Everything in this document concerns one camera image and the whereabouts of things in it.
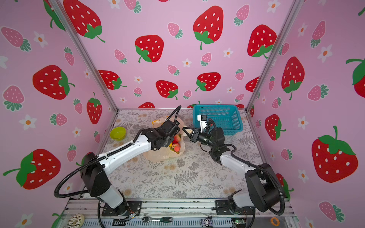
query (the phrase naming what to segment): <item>pink wall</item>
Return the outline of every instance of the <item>pink wall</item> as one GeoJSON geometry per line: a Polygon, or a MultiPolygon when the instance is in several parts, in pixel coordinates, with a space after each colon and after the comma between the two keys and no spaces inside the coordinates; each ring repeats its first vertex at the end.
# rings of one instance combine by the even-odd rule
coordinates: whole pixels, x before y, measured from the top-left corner
{"type": "Polygon", "coordinates": [[[252,81],[256,83],[255,78],[259,76],[266,61],[262,54],[258,54],[259,57],[256,58],[251,55],[255,54],[262,45],[269,47],[274,43],[275,33],[279,33],[292,0],[265,1],[264,3],[254,0],[244,2],[239,0],[140,0],[137,3],[131,1],[135,5],[126,5],[125,1],[119,0],[115,1],[116,4],[113,4],[111,0],[82,0],[81,2],[86,4],[87,8],[76,0],[64,0],[64,6],[96,67],[99,70],[110,71],[111,75],[119,76],[122,86],[127,86],[117,86],[115,89],[114,84],[106,79],[106,85],[109,85],[108,88],[111,89],[109,92],[118,107],[137,108],[145,102],[151,102],[157,108],[167,108],[178,105],[187,107],[198,102],[247,105],[252,89],[247,90],[246,85],[249,87],[252,81]],[[207,19],[203,16],[196,21],[205,11],[207,11],[207,19]],[[238,19],[242,19],[243,24],[238,22],[238,19]],[[93,28],[85,34],[88,23],[93,28]],[[182,37],[177,34],[178,30],[182,30],[182,37]],[[204,30],[209,32],[206,40],[200,35],[200,32],[204,30]],[[197,31],[198,39],[204,41],[202,50],[200,50],[201,41],[197,40],[194,31],[197,31]],[[256,39],[256,43],[252,43],[251,34],[253,34],[252,38],[256,39]],[[147,35],[158,37],[141,38],[147,35]],[[158,43],[149,45],[155,40],[158,43]],[[135,44],[138,44],[142,55],[143,50],[147,50],[146,55],[150,52],[145,59],[148,61],[150,59],[152,62],[141,58],[135,44]],[[201,65],[202,59],[208,65],[201,65]],[[242,69],[243,73],[236,73],[238,69],[242,69]],[[179,71],[178,75],[174,75],[176,70],[179,71]],[[221,79],[218,83],[213,83],[215,80],[212,80],[206,86],[200,85],[203,89],[207,89],[202,91],[197,85],[197,77],[201,74],[204,74],[202,75],[204,80],[201,80],[203,82],[211,81],[209,75],[221,79]],[[178,93],[176,94],[173,87],[166,85],[166,82],[162,82],[161,90],[157,89],[156,82],[159,80],[170,82],[170,86],[174,85],[178,88],[178,93]],[[167,92],[174,90],[172,98],[166,98],[169,93],[165,92],[165,87],[167,92]]]}
{"type": "MultiPolygon", "coordinates": [[[[50,27],[51,17],[43,1],[6,1],[0,15],[0,90],[5,103],[0,109],[1,173],[21,168],[0,178],[1,226],[51,227],[57,218],[53,213],[60,214],[68,200],[53,196],[55,186],[78,167],[76,162],[81,163],[86,153],[96,152],[99,144],[94,132],[102,138],[113,113],[108,112],[109,105],[94,79],[85,76],[86,65],[67,32],[55,21],[50,27]],[[22,51],[26,46],[31,50],[22,51]],[[72,51],[72,56],[68,55],[71,65],[65,58],[65,47],[72,51]],[[67,96],[65,77],[59,80],[61,70],[75,85],[70,85],[67,96]],[[103,108],[97,124],[92,124],[87,114],[93,92],[103,108]],[[76,98],[82,108],[79,104],[75,109],[76,98]],[[67,118],[66,123],[59,113],[67,118]],[[53,114],[58,115],[55,125],[50,121],[53,114]]],[[[76,175],[67,184],[71,185],[69,192],[78,191],[81,178],[76,175]]],[[[66,193],[68,186],[62,187],[61,193],[66,193]]]]}
{"type": "Polygon", "coordinates": [[[364,59],[365,14],[358,15],[364,6],[305,2],[285,40],[289,49],[277,56],[254,104],[256,130],[302,227],[363,227],[365,68],[346,61],[364,59]],[[314,48],[313,37],[320,38],[314,48]],[[289,80],[296,84],[288,87],[289,80]],[[279,137],[277,118],[286,129],[279,137]]]}

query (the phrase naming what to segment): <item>table surface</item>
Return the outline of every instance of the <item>table surface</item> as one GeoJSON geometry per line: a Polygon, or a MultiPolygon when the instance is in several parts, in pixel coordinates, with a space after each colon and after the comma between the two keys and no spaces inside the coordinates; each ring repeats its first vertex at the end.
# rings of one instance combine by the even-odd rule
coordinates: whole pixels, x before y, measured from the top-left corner
{"type": "MultiPolygon", "coordinates": [[[[172,109],[121,110],[115,126],[127,130],[122,141],[109,139],[103,152],[113,150],[132,140],[141,128],[152,127],[152,121],[168,116],[172,109]]],[[[244,111],[240,111],[243,131],[226,136],[225,143],[234,144],[237,154],[245,160],[261,164],[262,159],[252,136],[244,111]]],[[[181,109],[179,118],[193,127],[193,110],[181,109]]],[[[214,162],[209,153],[184,137],[185,151],[176,158],[151,162],[139,155],[119,166],[108,177],[126,198],[225,198],[236,190],[247,189],[244,174],[238,174],[214,162]]]]}

